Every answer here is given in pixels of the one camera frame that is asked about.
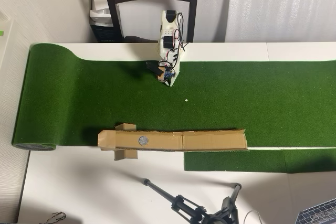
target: black cable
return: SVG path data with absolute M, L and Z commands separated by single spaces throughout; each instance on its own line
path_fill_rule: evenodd
M 52 216 L 51 218 L 49 218 L 49 219 L 46 221 L 45 224 L 54 224 L 54 223 L 57 223 L 57 222 L 59 222 L 60 220 L 64 220 L 64 219 L 66 218 L 66 216 L 67 216 L 64 212 L 54 212 L 53 215 L 54 215 L 54 216 Z M 62 215 L 62 216 L 59 217 L 59 218 L 57 218 L 56 221 L 54 221 L 54 222 L 48 222 L 48 221 L 50 221 L 52 218 L 54 218 L 54 217 L 56 217 L 56 216 L 58 216 L 58 215 Z
M 183 14 L 182 13 L 177 13 L 176 14 L 176 18 L 177 18 L 177 29 L 175 30 L 175 32 L 174 32 L 174 34 L 173 34 L 173 39 L 175 40 L 175 34 L 176 34 L 176 31 L 178 30 L 178 43 L 179 43 L 179 45 L 178 45 L 178 47 L 177 47 L 177 54 L 175 54 L 174 55 L 174 59 L 173 59 L 173 61 L 175 61 L 175 65 L 173 66 L 173 63 L 170 63 L 170 62 L 168 62 L 168 61 L 166 61 L 166 60 L 161 60 L 161 61 L 159 61 L 159 65 L 160 65 L 160 63 L 162 63 L 162 62 L 167 62 L 167 63 L 169 63 L 169 65 L 171 66 L 171 68 L 172 68 L 172 70 L 174 70 L 175 71 L 175 67 L 176 67 L 176 64 L 177 64 L 177 60 L 178 60 L 178 58 L 179 58 L 179 54 L 180 54 L 180 47 L 183 49 L 183 51 L 185 51 L 185 46 L 186 45 L 188 45 L 189 44 L 189 42 L 187 43 L 187 44 L 185 44 L 185 45 L 183 45 L 183 25 L 184 25 L 184 18 L 183 18 Z

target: artificial turf mat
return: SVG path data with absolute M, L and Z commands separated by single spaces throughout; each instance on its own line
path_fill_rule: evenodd
M 138 130 L 246 129 L 249 147 L 334 147 L 335 69 L 336 61 L 182 62 L 167 87 L 144 61 L 88 61 L 37 44 L 28 57 L 13 145 L 96 146 L 102 129 L 133 123 Z
M 193 171 L 313 173 L 336 170 L 336 149 L 190 152 L 184 169 Z

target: tripod leg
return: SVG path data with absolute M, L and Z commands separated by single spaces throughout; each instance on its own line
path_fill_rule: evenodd
M 233 191 L 233 193 L 231 195 L 231 200 L 232 200 L 233 203 L 236 202 L 238 193 L 242 188 L 241 186 L 242 186 L 241 184 L 237 184 L 236 187 L 235 187 L 235 190 Z
M 145 186 L 149 186 L 150 188 L 152 188 L 154 191 L 156 191 L 158 194 L 160 194 L 165 199 L 169 200 L 171 203 L 174 202 L 174 200 L 175 200 L 174 196 L 172 196 L 169 193 L 167 193 L 166 191 L 162 190 L 160 187 L 154 185 L 149 179 L 145 179 L 143 184 Z

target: tripod head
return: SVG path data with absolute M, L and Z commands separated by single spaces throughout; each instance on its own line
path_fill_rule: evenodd
M 184 198 L 182 195 L 177 195 L 176 197 L 170 195 L 160 187 L 151 183 L 149 179 L 145 179 L 143 183 L 170 201 L 172 203 L 172 209 L 190 224 L 239 224 L 238 210 L 235 205 L 235 201 L 240 189 L 242 188 L 241 184 L 236 184 L 231 197 L 226 197 L 223 200 L 220 211 L 213 215 L 209 215 L 206 213 L 204 207 L 193 203 L 192 201 Z M 185 204 L 185 201 L 189 202 L 191 205 L 194 205 L 195 209 Z M 189 215 L 189 218 L 186 215 L 183 215 L 181 211 Z

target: laptop keyboard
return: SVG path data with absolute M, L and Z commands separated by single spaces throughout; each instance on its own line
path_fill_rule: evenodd
M 295 224 L 320 224 L 336 222 L 336 199 L 300 212 Z

